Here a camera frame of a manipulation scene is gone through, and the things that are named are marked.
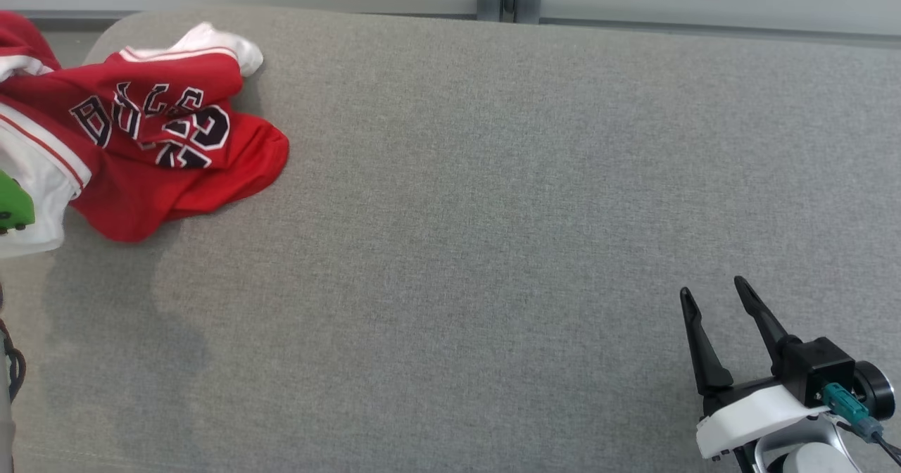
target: gray cushion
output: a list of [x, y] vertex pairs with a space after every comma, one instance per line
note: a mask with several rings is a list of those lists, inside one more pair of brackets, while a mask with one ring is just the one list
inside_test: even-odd
[[0, 265], [20, 470], [735, 471], [695, 446], [679, 288], [763, 377], [737, 274], [901, 380], [901, 53], [207, 8], [89, 60], [201, 20], [260, 45], [237, 106], [289, 164], [140, 245], [71, 213]]

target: jersey number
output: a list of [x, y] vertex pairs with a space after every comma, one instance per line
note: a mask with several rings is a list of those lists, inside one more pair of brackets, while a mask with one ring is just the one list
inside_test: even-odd
[[[142, 121], [160, 116], [166, 111], [167, 105], [157, 97], [167, 92], [170, 85], [153, 86], [144, 99], [144, 108], [140, 108], [138, 103], [129, 98], [130, 85], [131, 82], [119, 82], [115, 86], [112, 113], [103, 107], [103, 102], [97, 95], [70, 109], [70, 114], [97, 146], [106, 148], [113, 129], [119, 129], [132, 140], [140, 142]], [[162, 130], [173, 137], [162, 142], [157, 165], [165, 168], [206, 168], [212, 164], [213, 160], [205, 152], [225, 146], [231, 123], [228, 113], [222, 108], [201, 105], [203, 90], [184, 88], [181, 98], [168, 109], [166, 115], [177, 119], [163, 125]], [[159, 146], [160, 144], [155, 143], [141, 144], [141, 148], [145, 150], [157, 149]]]
[[208, 168], [212, 160], [197, 149], [211, 151], [225, 146], [229, 134], [228, 113], [211, 105], [172, 120], [163, 129], [174, 137], [158, 154], [157, 165], [165, 168]]

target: teal connector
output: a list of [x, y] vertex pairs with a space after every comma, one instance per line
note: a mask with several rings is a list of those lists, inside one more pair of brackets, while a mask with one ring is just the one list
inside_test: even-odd
[[831, 411], [849, 422], [854, 434], [868, 443], [876, 442], [873, 434], [882, 435], [882, 424], [869, 416], [869, 410], [852, 393], [837, 383], [823, 387], [823, 402]]

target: green object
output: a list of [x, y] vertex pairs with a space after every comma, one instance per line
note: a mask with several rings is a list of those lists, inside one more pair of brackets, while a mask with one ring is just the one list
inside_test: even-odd
[[873, 434], [882, 436], [882, 424], [869, 416], [867, 407], [840, 384], [830, 383], [823, 387], [823, 402], [836, 415], [846, 419], [852, 426], [854, 434], [863, 438], [863, 441], [873, 443], [876, 440]]
[[0, 234], [6, 230], [22, 230], [34, 223], [31, 195], [15, 179], [0, 170]]

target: red jersey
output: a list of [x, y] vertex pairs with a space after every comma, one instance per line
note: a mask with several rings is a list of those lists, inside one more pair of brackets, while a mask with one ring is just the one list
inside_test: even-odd
[[137, 241], [279, 177], [287, 138], [229, 105], [261, 62], [257, 46], [204, 23], [170, 49], [64, 70], [31, 22], [0, 13], [0, 123], [70, 178], [94, 228]]

